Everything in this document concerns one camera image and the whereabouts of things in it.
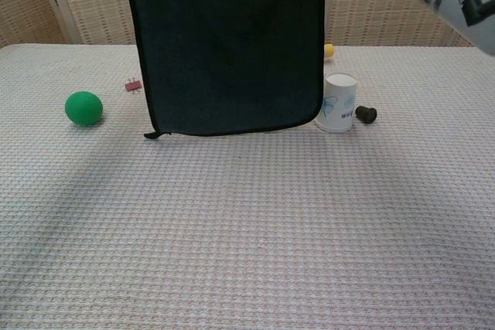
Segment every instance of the pink clip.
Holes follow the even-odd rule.
[[[142,88],[142,84],[140,80],[135,79],[134,77],[132,79],[129,79],[128,83],[125,84],[125,89],[128,92],[134,93],[140,93],[140,89]]]

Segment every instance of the cup logo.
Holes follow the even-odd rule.
[[[322,111],[323,115],[327,117],[330,115],[335,108],[336,103],[339,101],[339,98],[335,96],[325,97],[323,99]]]
[[[354,103],[356,102],[356,95],[351,94],[347,99],[346,102],[343,104],[346,108],[353,108]]]

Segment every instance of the white table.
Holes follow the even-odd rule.
[[[0,328],[495,328],[495,60],[338,48],[375,124],[158,141],[138,68],[0,51]]]

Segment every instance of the dark towel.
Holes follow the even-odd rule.
[[[325,0],[130,0],[156,131],[222,135],[311,121]]]

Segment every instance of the black cap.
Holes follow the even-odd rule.
[[[359,106],[356,109],[356,116],[365,124],[371,124],[377,120],[378,112],[374,108]]]

